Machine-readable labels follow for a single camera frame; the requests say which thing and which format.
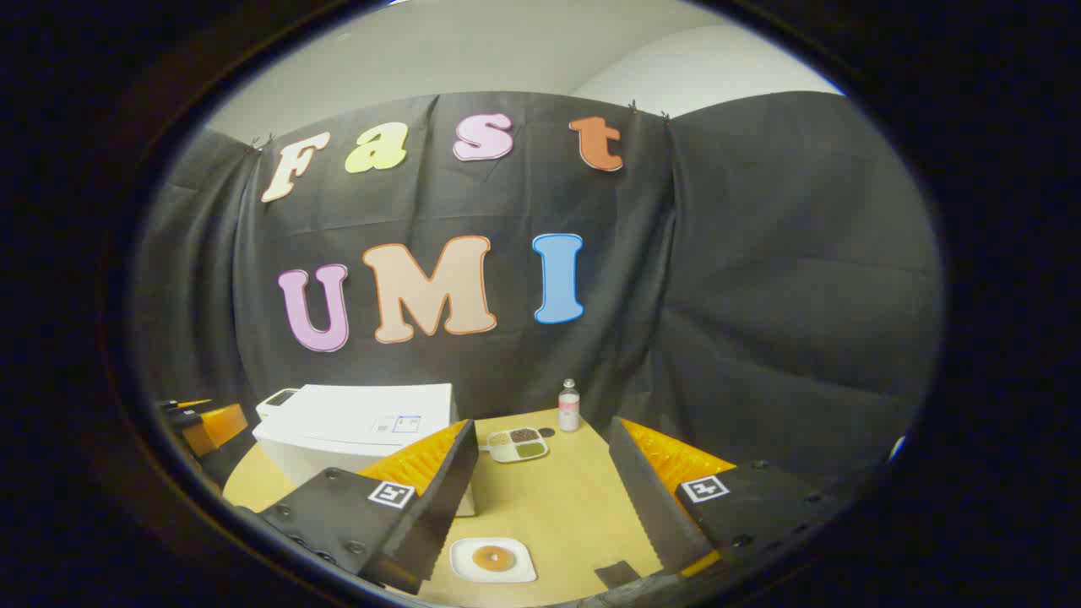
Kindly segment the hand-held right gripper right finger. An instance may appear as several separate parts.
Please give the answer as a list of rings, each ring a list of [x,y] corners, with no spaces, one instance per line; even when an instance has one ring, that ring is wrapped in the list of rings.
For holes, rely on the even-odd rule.
[[[771,561],[843,505],[764,459],[732,463],[625,418],[608,446],[660,569],[681,578]]]

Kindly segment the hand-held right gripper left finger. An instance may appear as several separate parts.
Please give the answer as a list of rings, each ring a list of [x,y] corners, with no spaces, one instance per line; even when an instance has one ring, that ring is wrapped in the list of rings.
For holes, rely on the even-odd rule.
[[[267,507],[239,512],[306,561],[416,595],[432,577],[478,458],[473,420],[464,420],[365,470],[318,470]]]

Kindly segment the white microwave oven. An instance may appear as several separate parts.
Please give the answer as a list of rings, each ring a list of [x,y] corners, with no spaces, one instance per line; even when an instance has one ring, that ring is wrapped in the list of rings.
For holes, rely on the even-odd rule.
[[[451,384],[281,389],[261,408],[256,442],[286,480],[344,470],[413,489],[435,484],[467,427]]]

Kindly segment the white divided grain tray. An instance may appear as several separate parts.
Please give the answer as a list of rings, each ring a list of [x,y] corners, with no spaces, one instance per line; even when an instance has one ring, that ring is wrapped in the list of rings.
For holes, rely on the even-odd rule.
[[[486,451],[498,464],[513,464],[544,458],[551,450],[540,431],[519,427],[490,432],[486,436]]]

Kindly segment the white square plate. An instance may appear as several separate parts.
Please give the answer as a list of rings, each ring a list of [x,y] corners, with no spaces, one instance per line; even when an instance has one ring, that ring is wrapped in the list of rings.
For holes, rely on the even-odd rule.
[[[480,546],[497,544],[513,551],[517,565],[505,573],[491,573],[479,569],[472,561],[473,551]],[[530,584],[537,579],[535,566],[525,545],[518,540],[505,536],[475,536],[455,541],[449,547],[449,566],[452,573],[472,584]]]

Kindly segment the small pink label bottle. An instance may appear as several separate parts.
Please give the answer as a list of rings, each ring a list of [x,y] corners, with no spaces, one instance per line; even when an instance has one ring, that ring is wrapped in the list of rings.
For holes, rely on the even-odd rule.
[[[582,396],[572,378],[565,378],[557,396],[557,427],[563,432],[575,432],[580,428]]]

